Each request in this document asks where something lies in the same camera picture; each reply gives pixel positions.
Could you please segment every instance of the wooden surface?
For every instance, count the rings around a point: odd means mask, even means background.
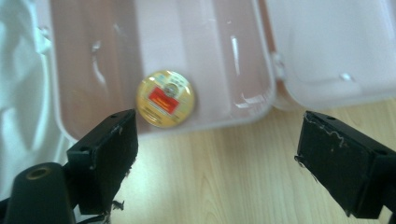
[[[396,149],[396,100],[319,111]],[[141,140],[113,223],[387,223],[347,217],[294,160],[304,110],[237,127]]]

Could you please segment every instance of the red label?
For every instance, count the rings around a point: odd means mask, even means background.
[[[169,114],[173,114],[178,106],[178,101],[176,99],[167,96],[165,92],[158,87],[154,89],[148,98]]]

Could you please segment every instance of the round tin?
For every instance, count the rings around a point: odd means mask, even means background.
[[[146,77],[137,89],[137,110],[150,124],[170,128],[185,120],[195,103],[190,82],[173,71],[158,71]]]

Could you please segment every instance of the white fabric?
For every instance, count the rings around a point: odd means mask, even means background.
[[[0,200],[14,177],[41,162],[66,162],[50,77],[35,52],[34,1],[0,0]]]

